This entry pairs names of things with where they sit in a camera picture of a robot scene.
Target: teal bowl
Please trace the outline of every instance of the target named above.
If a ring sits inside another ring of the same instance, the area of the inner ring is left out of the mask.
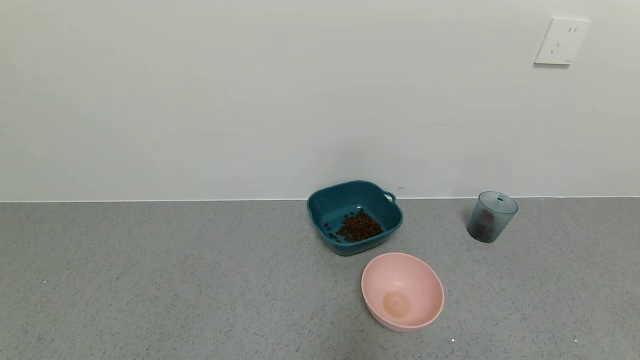
[[[382,233],[371,238],[350,243],[339,236],[340,242],[329,237],[335,234],[345,214],[357,213],[360,209],[373,217],[382,227]],[[396,196],[368,181],[356,180],[334,185],[314,192],[307,200],[307,210],[316,229],[331,249],[342,256],[357,254],[378,246],[387,240],[402,224],[402,211],[396,204]]]

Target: bowl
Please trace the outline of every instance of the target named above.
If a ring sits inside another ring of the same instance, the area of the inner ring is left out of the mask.
[[[369,311],[389,329],[409,332],[436,320],[444,289],[435,271],[401,252],[382,254],[362,272],[362,295]]]
[[[381,234],[355,243],[348,242],[343,236],[336,236],[337,239],[329,236],[329,233],[335,234],[340,229],[345,215],[351,215],[351,212],[355,214],[360,209],[380,224]],[[403,219],[394,194],[382,190],[374,183],[362,180],[314,192],[307,201],[307,210],[323,239],[335,253],[343,256],[357,254],[380,245],[386,241],[389,234],[400,227]]]

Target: ribbed cup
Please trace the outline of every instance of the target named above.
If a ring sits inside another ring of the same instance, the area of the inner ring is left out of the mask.
[[[478,241],[492,243],[518,212],[515,200],[499,192],[483,192],[478,196],[467,231]]]

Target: wall outlet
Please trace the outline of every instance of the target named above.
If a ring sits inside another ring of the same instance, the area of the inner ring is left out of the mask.
[[[590,24],[590,20],[552,18],[533,62],[571,65]]]

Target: plastic cup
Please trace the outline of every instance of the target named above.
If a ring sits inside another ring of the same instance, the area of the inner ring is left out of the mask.
[[[483,243],[494,242],[518,212],[518,204],[499,192],[483,192],[478,196],[467,231]]]

